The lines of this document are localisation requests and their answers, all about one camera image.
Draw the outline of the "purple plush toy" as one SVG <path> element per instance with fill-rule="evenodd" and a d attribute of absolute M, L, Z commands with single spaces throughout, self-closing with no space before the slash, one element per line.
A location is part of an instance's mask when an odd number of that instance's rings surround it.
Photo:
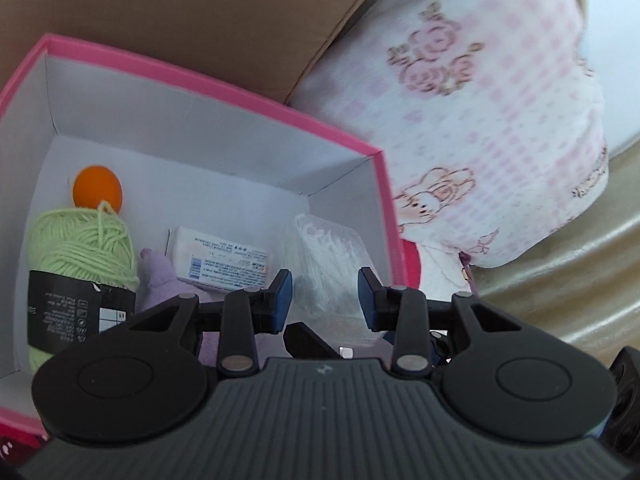
<path fill-rule="evenodd" d="M 149 310 L 178 295 L 196 295 L 201 304 L 222 299 L 219 294 L 180 281 L 171 262 L 161 252 L 143 248 L 140 258 L 141 288 L 137 299 L 137 313 Z"/>

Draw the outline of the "beige satin bed cover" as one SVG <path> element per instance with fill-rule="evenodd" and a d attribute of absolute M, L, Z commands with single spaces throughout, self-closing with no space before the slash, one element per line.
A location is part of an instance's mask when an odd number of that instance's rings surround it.
<path fill-rule="evenodd" d="M 576 0 L 477 0 L 458 246 L 480 287 L 611 361 L 639 340 L 639 152 L 613 155 Z"/>

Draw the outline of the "white tissue packet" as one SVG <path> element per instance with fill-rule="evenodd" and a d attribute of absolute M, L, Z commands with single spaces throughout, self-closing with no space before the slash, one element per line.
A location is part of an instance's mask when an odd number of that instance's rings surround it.
<path fill-rule="evenodd" d="M 166 257 L 180 281 L 216 292 L 266 284 L 269 255 L 184 226 L 169 231 Z"/>

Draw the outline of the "green yarn ball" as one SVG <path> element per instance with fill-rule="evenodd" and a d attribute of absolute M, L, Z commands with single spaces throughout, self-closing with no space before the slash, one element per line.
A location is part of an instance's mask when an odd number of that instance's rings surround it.
<path fill-rule="evenodd" d="M 28 233 L 27 255 L 32 270 L 121 289 L 128 295 L 121 309 L 134 314 L 140 284 L 134 244 L 107 200 L 40 214 Z"/>

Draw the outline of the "pink white bunny pillow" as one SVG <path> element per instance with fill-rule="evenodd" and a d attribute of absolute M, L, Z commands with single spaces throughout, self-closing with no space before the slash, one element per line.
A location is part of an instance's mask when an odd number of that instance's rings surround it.
<path fill-rule="evenodd" d="M 576 0 L 367 0 L 293 92 L 382 150 L 413 284 L 447 299 L 608 183 L 600 84 Z"/>

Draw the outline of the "clear floss pick box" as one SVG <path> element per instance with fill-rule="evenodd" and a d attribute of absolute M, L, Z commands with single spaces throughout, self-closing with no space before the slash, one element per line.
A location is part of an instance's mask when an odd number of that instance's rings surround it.
<path fill-rule="evenodd" d="M 368 329 L 358 300 L 358 272 L 373 263 L 357 231 L 298 214 L 282 231 L 277 263 L 293 278 L 290 324 L 306 324 L 333 347 L 378 342 L 381 335 Z"/>

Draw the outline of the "orange ball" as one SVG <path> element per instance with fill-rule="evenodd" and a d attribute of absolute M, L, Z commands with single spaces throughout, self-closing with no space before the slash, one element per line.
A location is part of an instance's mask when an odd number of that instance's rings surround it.
<path fill-rule="evenodd" d="M 76 207 L 96 209 L 107 202 L 115 212 L 122 209 L 122 185 L 112 170 L 104 166 L 88 166 L 76 176 L 72 199 Z"/>

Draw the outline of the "brown embroidered cushion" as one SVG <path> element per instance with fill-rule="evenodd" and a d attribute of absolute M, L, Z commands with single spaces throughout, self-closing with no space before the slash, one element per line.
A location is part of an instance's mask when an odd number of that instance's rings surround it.
<path fill-rule="evenodd" d="M 1 75 L 52 32 L 285 102 L 365 1 L 1 0 Z"/>

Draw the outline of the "pink cardboard box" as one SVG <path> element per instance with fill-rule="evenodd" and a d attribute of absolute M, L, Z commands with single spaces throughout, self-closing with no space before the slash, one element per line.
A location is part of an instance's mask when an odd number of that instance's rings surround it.
<path fill-rule="evenodd" d="M 383 153 L 295 110 L 140 55 L 44 36 L 1 92 L 1 421 L 36 434 L 28 231 L 110 168 L 137 248 L 184 226 L 274 252 L 308 212 L 356 230 L 378 276 L 407 271 Z"/>

